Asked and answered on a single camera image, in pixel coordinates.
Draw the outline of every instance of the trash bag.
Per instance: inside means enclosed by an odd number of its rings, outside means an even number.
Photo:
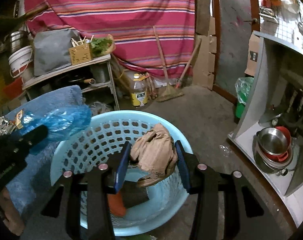
[[[250,89],[253,84],[253,77],[245,77],[237,79],[235,83],[237,99],[240,103],[246,104],[247,98],[250,94]]]
[[[90,120],[91,111],[87,105],[55,109],[45,116],[27,111],[22,115],[23,128],[19,129],[19,133],[24,135],[42,124],[48,127],[47,138],[30,149],[30,154],[37,155],[48,144],[68,140],[70,136],[85,130]]]

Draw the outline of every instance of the open cabinet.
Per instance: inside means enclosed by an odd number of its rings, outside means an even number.
[[[303,221],[303,132],[298,131],[297,139],[294,138],[292,162],[295,163],[285,176],[263,171],[254,158],[253,140],[258,131],[272,126],[271,122],[262,123],[260,118],[271,106],[284,103],[289,86],[303,91],[303,50],[269,34],[253,33],[260,37],[253,86],[241,120],[228,137],[261,171],[298,226]]]

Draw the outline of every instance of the silver bolt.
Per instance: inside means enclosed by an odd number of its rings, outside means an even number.
[[[65,178],[69,178],[69,177],[71,177],[72,176],[72,171],[65,171],[64,172],[64,177]]]
[[[104,171],[106,169],[108,169],[108,165],[106,163],[102,163],[98,166],[98,168],[101,170],[101,171]]]
[[[240,171],[234,171],[233,175],[235,178],[240,178],[242,176],[242,173]]]
[[[197,168],[200,169],[201,171],[204,171],[205,169],[207,169],[207,165],[204,163],[200,163],[197,165]]]

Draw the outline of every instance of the gray bag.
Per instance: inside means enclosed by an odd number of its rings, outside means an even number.
[[[78,37],[78,32],[71,29],[37,33],[34,39],[34,75],[41,76],[70,66],[70,40],[79,40]]]

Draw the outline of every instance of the laundry basket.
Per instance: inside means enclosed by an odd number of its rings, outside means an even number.
[[[185,151],[192,149],[185,136],[170,122],[140,111],[113,111],[94,116],[87,130],[73,135],[57,147],[50,170],[51,184],[66,170],[74,173],[90,171],[120,152],[125,141],[131,144],[155,124],[164,125],[174,141],[180,140]],[[129,166],[125,180],[137,181],[147,173]],[[178,168],[165,180],[147,187],[149,201],[127,209],[124,217],[111,214],[116,236],[132,236],[153,230],[166,223],[183,205],[188,193],[183,188]],[[82,192],[80,224],[87,228],[86,192]]]

